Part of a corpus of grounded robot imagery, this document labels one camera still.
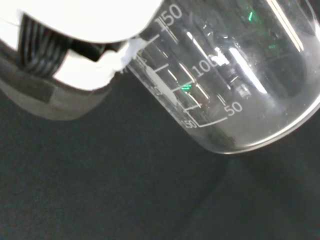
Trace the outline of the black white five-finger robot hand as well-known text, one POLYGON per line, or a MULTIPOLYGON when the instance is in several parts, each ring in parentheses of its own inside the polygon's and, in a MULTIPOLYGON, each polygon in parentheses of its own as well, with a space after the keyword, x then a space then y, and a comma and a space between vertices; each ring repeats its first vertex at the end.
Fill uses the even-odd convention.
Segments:
POLYGON ((78 119, 147 45, 161 0, 3 0, 0 92, 53 121, 78 119))

